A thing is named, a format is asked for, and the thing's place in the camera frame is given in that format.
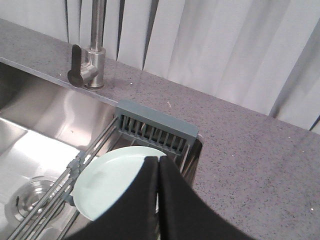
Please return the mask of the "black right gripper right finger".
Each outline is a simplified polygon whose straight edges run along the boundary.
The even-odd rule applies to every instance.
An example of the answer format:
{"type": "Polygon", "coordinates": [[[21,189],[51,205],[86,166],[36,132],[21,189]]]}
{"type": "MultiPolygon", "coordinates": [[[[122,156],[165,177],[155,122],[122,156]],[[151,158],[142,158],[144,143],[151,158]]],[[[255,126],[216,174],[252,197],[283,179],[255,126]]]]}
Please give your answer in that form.
{"type": "Polygon", "coordinates": [[[158,170],[158,210],[162,240],[252,239],[203,202],[172,160],[162,156],[158,170]]]}

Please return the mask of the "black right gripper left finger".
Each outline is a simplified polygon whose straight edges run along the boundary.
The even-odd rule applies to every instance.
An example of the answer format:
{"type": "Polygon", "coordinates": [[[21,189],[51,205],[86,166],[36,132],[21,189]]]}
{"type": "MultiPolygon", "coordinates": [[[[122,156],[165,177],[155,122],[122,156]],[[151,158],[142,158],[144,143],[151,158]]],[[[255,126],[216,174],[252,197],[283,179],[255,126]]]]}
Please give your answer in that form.
{"type": "Polygon", "coordinates": [[[120,198],[68,240],[155,240],[159,159],[147,156],[120,198]]]}

